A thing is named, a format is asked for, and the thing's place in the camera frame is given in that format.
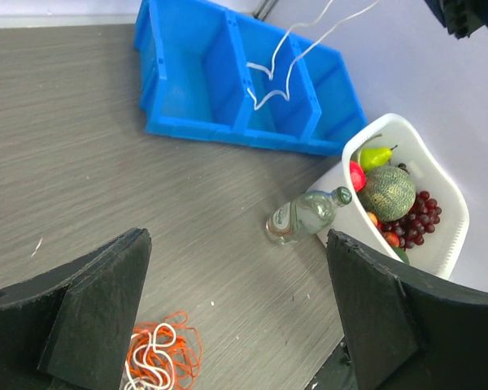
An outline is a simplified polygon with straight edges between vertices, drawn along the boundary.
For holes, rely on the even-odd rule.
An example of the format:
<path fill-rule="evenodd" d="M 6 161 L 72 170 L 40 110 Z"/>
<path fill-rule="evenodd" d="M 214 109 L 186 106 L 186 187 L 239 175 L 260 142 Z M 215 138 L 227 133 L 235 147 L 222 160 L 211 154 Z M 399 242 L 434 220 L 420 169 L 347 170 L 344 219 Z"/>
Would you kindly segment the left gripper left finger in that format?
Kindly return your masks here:
<path fill-rule="evenodd" d="M 0 389 L 117 389 L 151 254 L 145 228 L 0 289 Z"/>

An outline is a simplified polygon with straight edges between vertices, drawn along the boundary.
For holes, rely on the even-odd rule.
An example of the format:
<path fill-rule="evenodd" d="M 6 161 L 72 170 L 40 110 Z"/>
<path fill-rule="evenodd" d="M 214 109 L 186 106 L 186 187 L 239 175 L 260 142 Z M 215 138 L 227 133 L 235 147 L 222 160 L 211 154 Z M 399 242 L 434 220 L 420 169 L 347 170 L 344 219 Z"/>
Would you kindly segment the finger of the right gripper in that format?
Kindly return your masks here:
<path fill-rule="evenodd" d="M 456 39 L 488 29 L 488 0 L 425 0 L 440 24 Z"/>

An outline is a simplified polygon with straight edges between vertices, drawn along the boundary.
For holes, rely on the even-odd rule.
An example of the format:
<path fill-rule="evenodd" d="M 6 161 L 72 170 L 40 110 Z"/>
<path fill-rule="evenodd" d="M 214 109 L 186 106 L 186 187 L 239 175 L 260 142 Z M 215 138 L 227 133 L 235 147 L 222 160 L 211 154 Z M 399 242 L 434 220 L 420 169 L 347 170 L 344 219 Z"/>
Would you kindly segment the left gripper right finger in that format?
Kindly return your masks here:
<path fill-rule="evenodd" d="M 312 389 L 488 389 L 488 292 L 330 231 L 327 261 L 344 337 Z"/>

